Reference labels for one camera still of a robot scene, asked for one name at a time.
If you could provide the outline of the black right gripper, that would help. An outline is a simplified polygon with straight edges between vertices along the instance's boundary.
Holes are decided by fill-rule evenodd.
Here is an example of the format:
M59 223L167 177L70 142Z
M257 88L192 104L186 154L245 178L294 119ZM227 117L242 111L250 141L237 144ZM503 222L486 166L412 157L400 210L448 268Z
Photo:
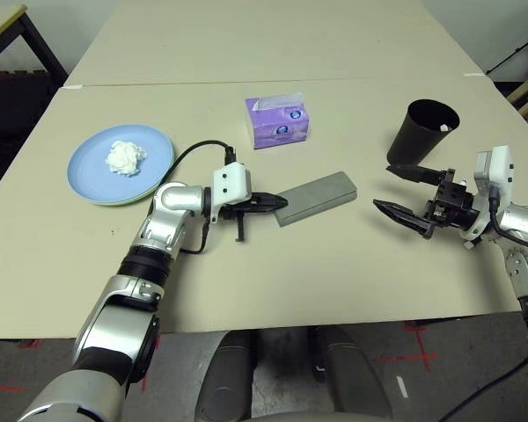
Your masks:
M479 212L473 208L473 195L466 186L453 181L455 171L435 171L413 164L391 164L386 170L393 175L415 183L438 184L433 200L425 207L424 217L415 215L399 204L374 200L373 204L394 222L417 232L425 239L432 238L438 227L470 228Z

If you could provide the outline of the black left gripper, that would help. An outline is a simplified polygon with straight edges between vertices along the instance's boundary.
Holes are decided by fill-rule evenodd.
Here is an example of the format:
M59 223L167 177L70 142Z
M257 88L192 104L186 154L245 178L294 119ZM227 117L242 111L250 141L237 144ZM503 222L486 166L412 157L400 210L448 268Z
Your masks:
M219 218L224 221L235 221L237 223L237 242L245 241L245 214L265 214L278 211L288 205L288 201L282 196L272 193L253 193L250 200L239 202L234 205L223 205L219 211Z

